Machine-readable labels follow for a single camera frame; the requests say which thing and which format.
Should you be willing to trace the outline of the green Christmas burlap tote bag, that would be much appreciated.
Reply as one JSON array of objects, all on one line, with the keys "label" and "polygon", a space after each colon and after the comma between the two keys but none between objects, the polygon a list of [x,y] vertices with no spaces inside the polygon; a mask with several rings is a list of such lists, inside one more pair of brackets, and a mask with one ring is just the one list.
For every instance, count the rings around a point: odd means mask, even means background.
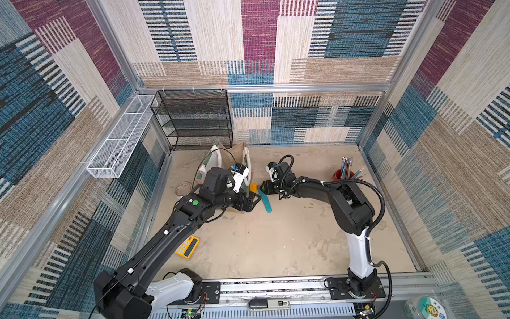
[{"label": "green Christmas burlap tote bag", "polygon": [[252,177],[252,165],[250,152],[245,146],[245,143],[241,142],[231,148],[227,148],[219,140],[217,140],[199,164],[193,184],[194,186],[202,184],[207,172],[213,167],[229,169],[237,164],[242,164],[248,169],[248,174],[243,178],[243,182],[241,184],[241,188],[243,188],[243,190],[248,190]]}]

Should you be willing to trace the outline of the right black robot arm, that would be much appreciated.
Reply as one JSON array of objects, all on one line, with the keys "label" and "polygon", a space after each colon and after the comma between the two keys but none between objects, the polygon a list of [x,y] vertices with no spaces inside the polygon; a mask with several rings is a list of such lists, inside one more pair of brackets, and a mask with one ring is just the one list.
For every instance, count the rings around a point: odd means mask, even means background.
[{"label": "right black robot arm", "polygon": [[294,157],[285,155],[279,162],[270,162],[266,171],[270,177],[262,183],[266,195],[278,194],[280,199],[311,198],[328,203],[334,218],[347,234],[349,247],[348,287],[355,298],[370,292],[379,279],[371,249],[371,232],[382,221],[385,200],[371,183],[360,179],[340,179],[324,182],[293,171]]}]

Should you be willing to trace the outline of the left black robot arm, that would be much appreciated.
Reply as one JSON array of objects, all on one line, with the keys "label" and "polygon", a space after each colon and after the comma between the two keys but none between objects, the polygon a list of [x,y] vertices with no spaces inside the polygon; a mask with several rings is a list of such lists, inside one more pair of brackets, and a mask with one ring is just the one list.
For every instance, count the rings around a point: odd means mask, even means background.
[{"label": "left black robot arm", "polygon": [[185,268],[158,282],[155,275],[186,239],[213,220],[216,210],[253,210],[260,196],[242,189],[249,172],[239,163],[231,169],[211,168],[204,182],[177,202],[167,222],[131,259],[113,273],[97,276],[94,309],[105,318],[148,318],[153,310],[174,302],[203,301],[203,279],[196,272]]}]

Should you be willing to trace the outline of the teal utility knife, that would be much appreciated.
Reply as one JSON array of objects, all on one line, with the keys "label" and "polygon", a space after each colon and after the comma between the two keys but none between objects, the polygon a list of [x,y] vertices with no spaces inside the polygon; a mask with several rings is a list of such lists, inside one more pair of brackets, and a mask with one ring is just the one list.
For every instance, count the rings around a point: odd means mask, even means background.
[{"label": "teal utility knife", "polygon": [[258,188],[258,193],[262,198],[262,202],[264,204],[264,208],[265,208],[266,212],[272,213],[272,206],[270,204],[270,200],[269,200],[268,196],[262,191],[262,189],[260,187]]}]

